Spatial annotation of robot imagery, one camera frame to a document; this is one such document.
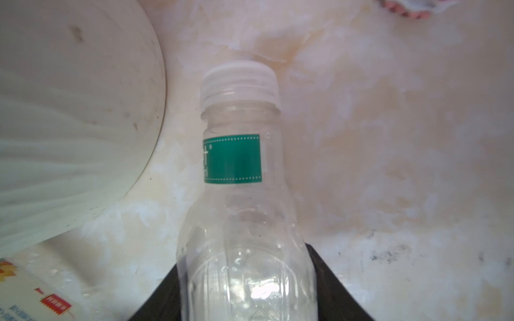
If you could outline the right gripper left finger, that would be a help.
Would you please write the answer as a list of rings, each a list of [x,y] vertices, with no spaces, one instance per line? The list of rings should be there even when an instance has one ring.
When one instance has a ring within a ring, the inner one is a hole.
[[[180,321],[181,294],[175,265],[129,321]]]

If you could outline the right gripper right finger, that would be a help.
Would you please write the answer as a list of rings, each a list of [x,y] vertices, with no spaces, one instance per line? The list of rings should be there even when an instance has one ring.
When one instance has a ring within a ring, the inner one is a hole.
[[[318,320],[373,321],[313,246],[306,244],[316,273]]]

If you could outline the clear bottle green cap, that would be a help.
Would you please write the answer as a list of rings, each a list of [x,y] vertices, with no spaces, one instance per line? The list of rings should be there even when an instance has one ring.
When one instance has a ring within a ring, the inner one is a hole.
[[[203,78],[204,190],[177,246],[183,320],[317,320],[313,262],[285,181],[278,82],[235,61]]]

